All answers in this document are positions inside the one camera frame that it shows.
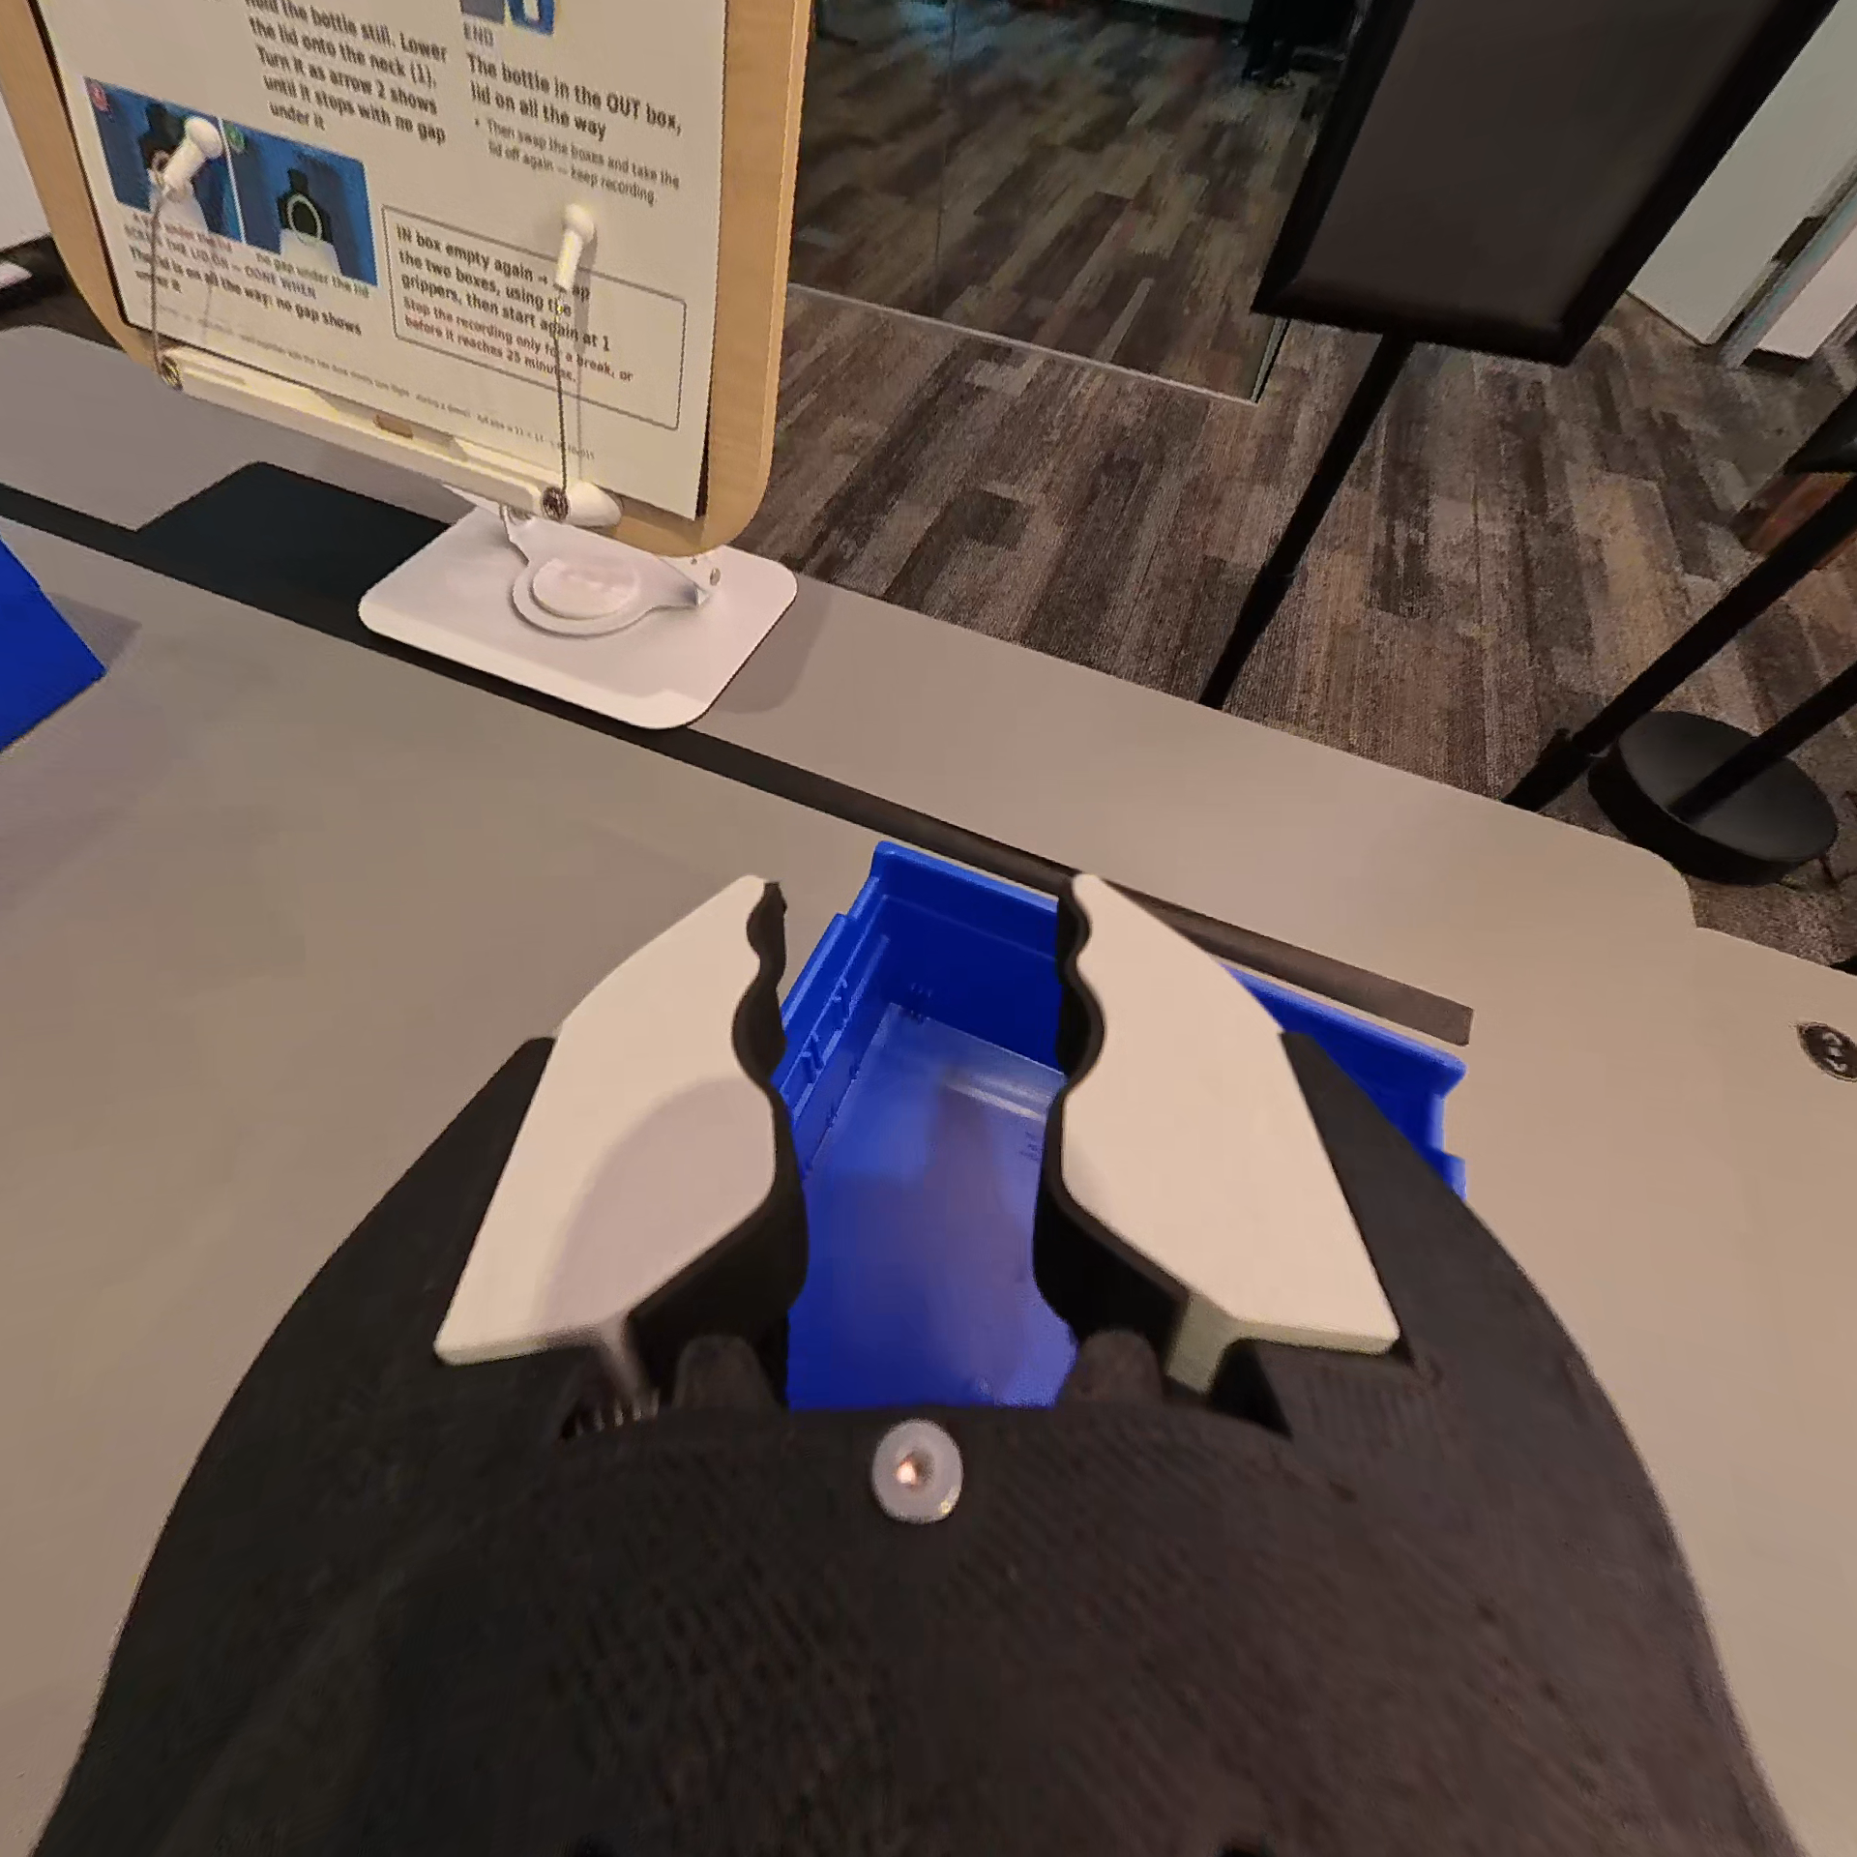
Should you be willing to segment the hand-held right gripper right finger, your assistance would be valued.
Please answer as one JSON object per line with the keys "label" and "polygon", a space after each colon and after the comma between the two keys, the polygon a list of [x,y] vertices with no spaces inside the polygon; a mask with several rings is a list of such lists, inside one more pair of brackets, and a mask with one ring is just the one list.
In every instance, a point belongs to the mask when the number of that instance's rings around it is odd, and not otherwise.
{"label": "hand-held right gripper right finger", "polygon": [[1060,1086],[1030,1226],[1056,1406],[1285,1423],[1267,1353],[1403,1367],[1403,1325],[1282,1025],[1094,871],[1057,901]]}

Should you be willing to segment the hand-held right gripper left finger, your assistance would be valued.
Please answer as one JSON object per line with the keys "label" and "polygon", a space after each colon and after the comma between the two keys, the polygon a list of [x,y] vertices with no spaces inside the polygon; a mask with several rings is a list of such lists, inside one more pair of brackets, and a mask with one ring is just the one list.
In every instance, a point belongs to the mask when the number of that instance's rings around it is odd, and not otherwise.
{"label": "hand-held right gripper left finger", "polygon": [[618,1406],[672,1406],[692,1346],[790,1401],[805,1203],[777,979],[785,896],[730,880],[625,958],[557,1026],[435,1357],[593,1351]]}

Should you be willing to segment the blue plastic bin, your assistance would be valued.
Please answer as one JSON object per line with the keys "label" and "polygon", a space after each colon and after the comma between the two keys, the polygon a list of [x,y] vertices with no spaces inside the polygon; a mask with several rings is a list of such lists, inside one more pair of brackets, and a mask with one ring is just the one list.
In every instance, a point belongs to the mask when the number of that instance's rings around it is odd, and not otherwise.
{"label": "blue plastic bin", "polygon": [[[1036,1286],[1030,1226],[1060,1086],[1060,894],[881,844],[781,1002],[775,1089],[808,1224],[792,1410],[1057,1397],[1075,1340]],[[1231,973],[1282,1025],[1290,1057],[1326,1051],[1463,1194],[1447,1148],[1459,1057]]]}
{"label": "blue plastic bin", "polygon": [[103,660],[4,545],[4,750],[103,676]]}

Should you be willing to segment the black framed sign stand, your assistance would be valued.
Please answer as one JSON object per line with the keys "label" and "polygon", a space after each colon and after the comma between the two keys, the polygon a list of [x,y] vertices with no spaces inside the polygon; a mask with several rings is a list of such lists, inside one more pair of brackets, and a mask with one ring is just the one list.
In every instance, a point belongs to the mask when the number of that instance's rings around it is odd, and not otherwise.
{"label": "black framed sign stand", "polygon": [[1196,701],[1224,707],[1422,343],[1567,363],[1833,2],[1369,2],[1255,309],[1373,332]]}
{"label": "black framed sign stand", "polygon": [[1757,561],[1578,730],[1557,730],[1503,796],[1545,813],[1588,786],[1599,813],[1677,871],[1768,885],[1822,859],[1839,820],[1797,750],[1855,711],[1855,664],[1766,730],[1662,707],[1695,670],[1855,545],[1855,394],[1744,511]]}

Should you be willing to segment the instruction board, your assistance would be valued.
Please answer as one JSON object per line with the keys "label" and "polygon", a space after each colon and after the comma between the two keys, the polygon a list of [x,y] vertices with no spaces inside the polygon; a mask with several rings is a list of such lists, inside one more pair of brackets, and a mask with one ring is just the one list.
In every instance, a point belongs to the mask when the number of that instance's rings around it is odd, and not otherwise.
{"label": "instruction board", "polygon": [[772,476],[805,51],[805,2],[4,2],[4,100],[180,394],[699,556]]}

